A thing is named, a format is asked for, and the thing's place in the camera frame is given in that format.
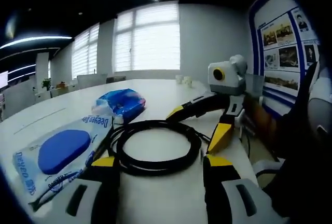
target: bulletin board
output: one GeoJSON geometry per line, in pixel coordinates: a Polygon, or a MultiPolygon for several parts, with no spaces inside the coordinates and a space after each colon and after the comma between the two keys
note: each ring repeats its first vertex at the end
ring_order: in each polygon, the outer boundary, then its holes
{"type": "Polygon", "coordinates": [[[319,58],[320,43],[298,6],[255,26],[255,11],[267,1],[256,2],[259,5],[250,12],[252,39],[257,40],[253,40],[254,74],[265,77],[264,90],[285,96],[270,94],[272,98],[292,106],[306,70],[319,58]]]}

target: white table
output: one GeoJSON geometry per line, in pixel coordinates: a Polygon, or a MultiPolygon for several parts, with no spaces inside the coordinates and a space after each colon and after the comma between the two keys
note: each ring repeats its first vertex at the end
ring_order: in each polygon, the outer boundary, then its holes
{"type": "MultiPolygon", "coordinates": [[[[193,88],[177,85],[175,80],[128,80],[78,90],[33,105],[0,124],[1,165],[18,195],[18,174],[12,165],[12,154],[38,137],[91,113],[91,106],[102,94],[131,88],[146,99],[146,109],[134,121],[165,119],[178,105],[198,97],[206,88],[193,82],[193,88]]],[[[211,136],[221,111],[184,123],[211,136]]],[[[185,137],[168,130],[147,130],[135,134],[124,149],[132,157],[147,161],[174,159],[187,153],[190,144],[185,137]]],[[[228,148],[220,152],[230,160],[242,178],[257,179],[240,140],[233,138],[228,148]]],[[[122,173],[120,187],[120,223],[207,223],[204,202],[201,158],[187,170],[164,177],[133,177],[122,173]]],[[[42,207],[34,216],[44,215],[52,203],[42,207]]]]}

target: potted plant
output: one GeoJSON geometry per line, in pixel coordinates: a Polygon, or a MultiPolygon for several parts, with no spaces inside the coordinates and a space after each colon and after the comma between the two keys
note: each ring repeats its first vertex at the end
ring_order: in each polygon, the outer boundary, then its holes
{"type": "Polygon", "coordinates": [[[43,82],[41,83],[41,86],[43,88],[46,88],[47,91],[49,91],[51,88],[51,78],[44,79],[43,82]]]}

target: window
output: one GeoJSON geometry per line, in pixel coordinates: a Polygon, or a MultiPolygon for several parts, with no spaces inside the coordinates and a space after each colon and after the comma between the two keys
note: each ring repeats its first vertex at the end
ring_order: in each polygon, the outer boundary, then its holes
{"type": "Polygon", "coordinates": [[[51,78],[51,61],[48,60],[48,78],[51,78]]]}
{"type": "Polygon", "coordinates": [[[180,26],[177,2],[153,4],[118,16],[113,71],[179,70],[180,26]]]}
{"type": "Polygon", "coordinates": [[[72,79],[78,75],[94,74],[97,70],[99,24],[75,38],[72,53],[72,79]]]}

